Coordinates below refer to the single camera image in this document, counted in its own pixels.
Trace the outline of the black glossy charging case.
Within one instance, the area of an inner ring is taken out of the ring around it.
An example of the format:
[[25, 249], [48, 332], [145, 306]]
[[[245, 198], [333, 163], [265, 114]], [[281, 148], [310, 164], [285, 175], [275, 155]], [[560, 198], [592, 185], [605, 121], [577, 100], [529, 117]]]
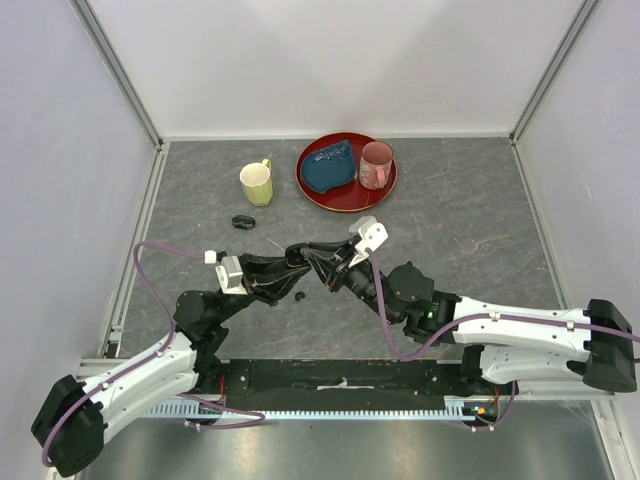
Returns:
[[303, 250], [307, 248], [306, 243], [294, 244], [285, 249], [286, 264], [289, 268], [301, 268], [308, 266]]

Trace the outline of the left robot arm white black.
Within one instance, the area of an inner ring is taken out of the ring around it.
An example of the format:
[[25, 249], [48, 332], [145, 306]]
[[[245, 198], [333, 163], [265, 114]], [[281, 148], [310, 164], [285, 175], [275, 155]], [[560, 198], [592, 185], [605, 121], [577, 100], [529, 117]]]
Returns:
[[224, 322], [254, 302], [275, 305], [311, 268], [296, 248], [282, 257], [215, 250], [192, 257], [214, 266], [218, 290], [183, 293], [167, 315], [167, 334], [142, 353], [85, 380], [66, 375], [51, 387], [31, 426], [45, 466], [72, 476], [164, 400], [193, 389], [211, 392], [220, 378], [215, 352], [228, 333]]

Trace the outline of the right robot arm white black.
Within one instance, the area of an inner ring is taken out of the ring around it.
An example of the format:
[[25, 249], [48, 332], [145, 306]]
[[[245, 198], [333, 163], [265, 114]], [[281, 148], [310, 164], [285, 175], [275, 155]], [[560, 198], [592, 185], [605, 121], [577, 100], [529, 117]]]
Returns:
[[347, 288], [379, 315], [385, 331], [402, 325], [419, 343], [414, 353], [391, 344], [400, 360], [416, 360], [440, 344], [463, 346], [457, 377], [469, 393], [554, 378], [613, 393], [637, 389], [639, 338], [610, 301], [592, 299], [565, 310], [497, 305], [439, 291], [410, 262], [383, 274], [372, 251], [359, 253], [349, 244], [312, 243], [301, 255], [329, 290]]

